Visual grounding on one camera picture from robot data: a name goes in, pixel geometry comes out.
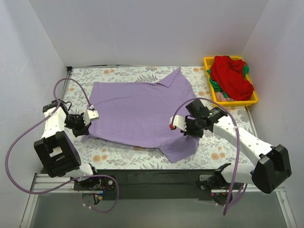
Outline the purple t shirt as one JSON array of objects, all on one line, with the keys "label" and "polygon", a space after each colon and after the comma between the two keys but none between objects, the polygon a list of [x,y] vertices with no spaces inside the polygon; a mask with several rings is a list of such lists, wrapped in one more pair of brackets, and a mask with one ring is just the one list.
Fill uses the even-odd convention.
[{"label": "purple t shirt", "polygon": [[177,68],[156,83],[94,82],[90,102],[99,119],[92,121],[89,138],[143,148],[158,148],[175,163],[196,153],[199,141],[169,128],[170,118],[194,98],[190,82]]}]

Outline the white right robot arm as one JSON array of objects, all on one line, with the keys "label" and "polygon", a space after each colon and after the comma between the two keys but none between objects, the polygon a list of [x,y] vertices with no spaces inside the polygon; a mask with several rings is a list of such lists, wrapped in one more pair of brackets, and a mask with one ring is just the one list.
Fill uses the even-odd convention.
[{"label": "white right robot arm", "polygon": [[224,138],[251,161],[250,167],[238,167],[225,163],[203,183],[211,188],[225,189],[232,182],[255,185],[269,194],[292,175],[288,150],[272,146],[247,130],[237,127],[227,111],[219,107],[208,109],[199,99],[186,106],[184,135],[201,138],[205,130]]}]

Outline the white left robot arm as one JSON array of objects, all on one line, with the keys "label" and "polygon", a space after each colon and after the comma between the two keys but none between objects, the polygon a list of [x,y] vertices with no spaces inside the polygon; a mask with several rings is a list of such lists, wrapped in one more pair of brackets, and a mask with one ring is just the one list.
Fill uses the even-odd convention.
[{"label": "white left robot arm", "polygon": [[83,163],[65,129],[71,129],[75,137],[89,135],[92,121],[99,119],[93,106],[81,114],[69,114],[66,102],[54,100],[43,107],[43,115],[49,117],[45,122],[40,140],[34,142],[34,149],[40,161],[51,177],[64,177],[76,180],[80,186],[96,190],[101,186],[101,178],[96,168]]}]

